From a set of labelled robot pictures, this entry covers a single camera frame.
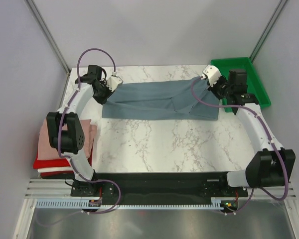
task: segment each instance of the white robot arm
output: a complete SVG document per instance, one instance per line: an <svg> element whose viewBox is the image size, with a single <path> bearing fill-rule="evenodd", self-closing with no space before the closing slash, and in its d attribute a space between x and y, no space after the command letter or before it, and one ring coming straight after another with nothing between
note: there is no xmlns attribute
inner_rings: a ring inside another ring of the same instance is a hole
<svg viewBox="0 0 299 239"><path fill-rule="evenodd" d="M88 180L93 178L94 170L88 163L83 150L84 134L79 117L91 98L94 98L100 104L104 104L115 89L123 83L121 78L115 74L112 74L106 80L102 79L102 72L105 73L103 68L89 65L88 73L81 77L81 87L79 90L78 82L76 81L75 89L69 97L71 99L75 96L71 104L65 104L57 112L47 115L50 145L57 149L59 122L64 109L67 108L63 122L68 125L68 130L62 130L61 152L69 162L71 160L70 165L75 167L76 171L80 172ZM75 174L75 179L84 181L77 174Z"/></svg>
<svg viewBox="0 0 299 239"><path fill-rule="evenodd" d="M227 173L228 185L252 188L283 186L284 174L277 153L284 161L288 180L296 156L292 150L285 150L276 139L263 118L256 96L247 93L247 72L233 69L226 80L215 66L208 65L201 78L208 81L208 90L218 99L227 99L228 105L231 105L229 107L243 124L255 152L246 169Z"/></svg>

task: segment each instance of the white marble countertop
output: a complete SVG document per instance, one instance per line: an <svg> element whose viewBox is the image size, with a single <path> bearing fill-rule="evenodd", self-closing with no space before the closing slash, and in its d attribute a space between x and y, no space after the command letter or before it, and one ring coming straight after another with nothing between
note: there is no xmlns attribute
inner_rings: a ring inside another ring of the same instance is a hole
<svg viewBox="0 0 299 239"><path fill-rule="evenodd" d="M125 83L187 80L205 66L118 67ZM112 67L104 67L108 75ZM87 68L80 68L80 75ZM65 100L77 79L72 69ZM254 156L247 133L231 113L218 121L103 119L102 106L91 99L81 119L98 126L92 167L96 172L207 172L244 169Z"/></svg>

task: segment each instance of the blue-gray towel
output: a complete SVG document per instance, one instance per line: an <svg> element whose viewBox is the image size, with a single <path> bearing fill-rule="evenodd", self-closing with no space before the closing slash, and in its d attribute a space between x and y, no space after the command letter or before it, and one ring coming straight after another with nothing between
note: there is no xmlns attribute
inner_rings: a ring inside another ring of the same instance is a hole
<svg viewBox="0 0 299 239"><path fill-rule="evenodd" d="M119 86L103 105L102 117L125 120L217 120L218 108L199 103L190 91L193 80L131 83ZM195 84L205 102L219 100L205 81Z"/></svg>

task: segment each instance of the stack of folded clothes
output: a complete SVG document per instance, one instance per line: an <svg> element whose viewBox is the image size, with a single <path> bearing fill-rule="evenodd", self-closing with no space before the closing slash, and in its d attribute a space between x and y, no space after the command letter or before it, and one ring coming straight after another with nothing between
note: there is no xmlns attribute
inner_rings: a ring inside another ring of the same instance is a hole
<svg viewBox="0 0 299 239"><path fill-rule="evenodd" d="M90 119L81 120L81 126L85 137L83 149L87 160L90 165L92 165L93 140L96 135L97 127L91 124ZM57 150L50 146L46 119L40 130L38 153L33 168L38 170L41 177L73 173L68 161L65 158L60 158Z"/></svg>

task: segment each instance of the red cloth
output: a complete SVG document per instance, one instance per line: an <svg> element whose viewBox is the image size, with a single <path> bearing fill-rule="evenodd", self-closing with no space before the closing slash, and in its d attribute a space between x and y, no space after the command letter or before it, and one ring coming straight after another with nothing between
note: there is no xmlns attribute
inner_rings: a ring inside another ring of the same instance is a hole
<svg viewBox="0 0 299 239"><path fill-rule="evenodd" d="M91 154L90 157L87 159L89 164L92 166L92 153L93 153L93 147L91 148ZM38 160L38 155L36 154L35 161L33 163L33 168L53 168L53 167L69 167L70 164L65 158L60 159L52 159L52 160ZM42 177L56 175L59 173L73 173L73 171L59 171L59 172L47 172L47 173L41 173Z"/></svg>

